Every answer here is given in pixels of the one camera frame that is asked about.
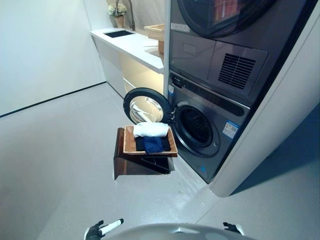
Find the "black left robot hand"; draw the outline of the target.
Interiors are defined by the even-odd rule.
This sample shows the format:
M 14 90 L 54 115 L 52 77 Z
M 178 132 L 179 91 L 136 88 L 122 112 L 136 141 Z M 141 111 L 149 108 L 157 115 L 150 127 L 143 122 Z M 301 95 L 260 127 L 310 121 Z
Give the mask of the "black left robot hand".
M 84 233 L 84 240 L 101 240 L 105 235 L 124 223 L 124 219 L 120 218 L 112 223 L 104 225 L 101 220 L 95 225 L 88 227 Z

